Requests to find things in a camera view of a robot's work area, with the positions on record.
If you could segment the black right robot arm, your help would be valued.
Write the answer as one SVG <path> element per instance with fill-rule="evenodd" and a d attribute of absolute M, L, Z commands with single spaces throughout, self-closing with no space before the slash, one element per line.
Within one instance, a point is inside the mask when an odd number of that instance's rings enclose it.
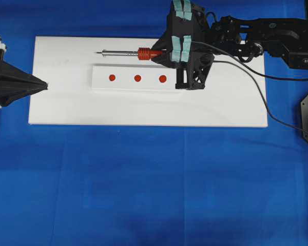
<path fill-rule="evenodd" d="M 176 70 L 176 89 L 204 89 L 217 55 L 247 63 L 268 53 L 291 69 L 308 70 L 308 20 L 225 16 L 209 24 L 203 7 L 172 1 L 166 31 L 152 49 L 159 52 L 153 62 Z"/>

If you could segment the left gripper white rollers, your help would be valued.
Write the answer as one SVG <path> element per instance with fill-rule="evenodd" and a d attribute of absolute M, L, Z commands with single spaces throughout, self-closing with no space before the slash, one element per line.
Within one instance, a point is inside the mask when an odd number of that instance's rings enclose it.
<path fill-rule="evenodd" d="M 48 84 L 46 82 L 3 61 L 6 51 L 7 46 L 2 43 L 0 37 L 0 80 L 27 83 L 35 85 L 35 87 L 0 86 L 0 108 L 7 107 L 12 102 L 28 95 L 33 95 L 48 89 Z"/>

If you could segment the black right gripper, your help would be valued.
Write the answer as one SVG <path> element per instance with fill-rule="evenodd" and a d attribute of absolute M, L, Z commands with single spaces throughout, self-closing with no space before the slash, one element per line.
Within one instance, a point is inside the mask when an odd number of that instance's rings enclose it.
<path fill-rule="evenodd" d="M 172 1 L 167 30 L 152 50 L 169 51 L 151 58 L 156 64 L 176 69 L 176 89 L 202 90 L 214 61 L 206 51 L 209 25 L 205 9 L 191 1 Z"/>

